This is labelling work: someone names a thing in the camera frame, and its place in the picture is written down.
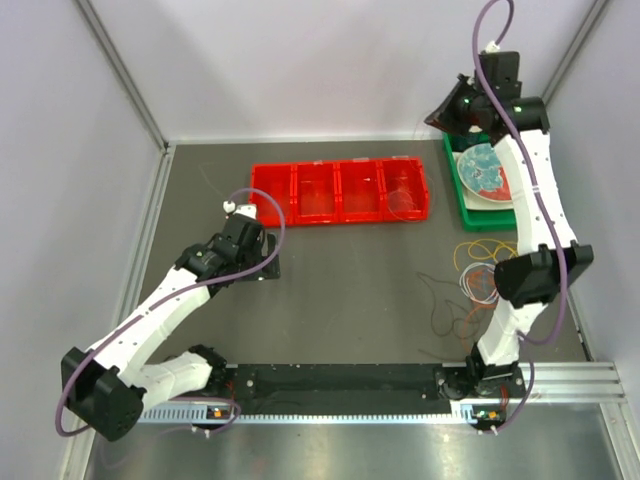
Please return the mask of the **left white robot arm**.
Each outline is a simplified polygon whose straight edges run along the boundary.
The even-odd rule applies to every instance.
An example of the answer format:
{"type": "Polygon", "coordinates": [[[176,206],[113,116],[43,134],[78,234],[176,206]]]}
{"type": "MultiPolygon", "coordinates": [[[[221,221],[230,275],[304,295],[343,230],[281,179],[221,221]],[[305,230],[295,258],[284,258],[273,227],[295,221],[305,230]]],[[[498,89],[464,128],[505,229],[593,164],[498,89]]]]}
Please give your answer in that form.
{"type": "Polygon", "coordinates": [[[62,396],[68,409],[103,439],[125,436],[146,411],[200,391],[216,396],[226,387],[225,360],[196,345],[159,364],[150,357],[193,312],[239,280],[278,277],[281,234],[267,233],[254,204],[224,204],[221,232],[186,248],[156,289],[123,324],[86,349],[61,360],[62,396]]]}

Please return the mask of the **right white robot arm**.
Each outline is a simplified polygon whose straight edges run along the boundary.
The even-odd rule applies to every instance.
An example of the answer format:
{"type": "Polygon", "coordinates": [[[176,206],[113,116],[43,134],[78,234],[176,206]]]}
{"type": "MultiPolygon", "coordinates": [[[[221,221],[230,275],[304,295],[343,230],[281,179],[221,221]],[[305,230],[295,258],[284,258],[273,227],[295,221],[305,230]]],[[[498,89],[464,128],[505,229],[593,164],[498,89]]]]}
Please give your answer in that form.
{"type": "Polygon", "coordinates": [[[487,396],[515,383],[521,344],[554,300],[566,307],[568,288],[594,260],[564,214],[551,166],[549,120],[539,97],[522,97],[515,51],[476,54],[473,76],[460,75],[442,104],[424,120],[444,133],[473,128],[489,137],[510,189],[517,256],[494,268],[497,305],[474,343],[465,368],[442,369],[440,392],[453,400],[487,396]]]}

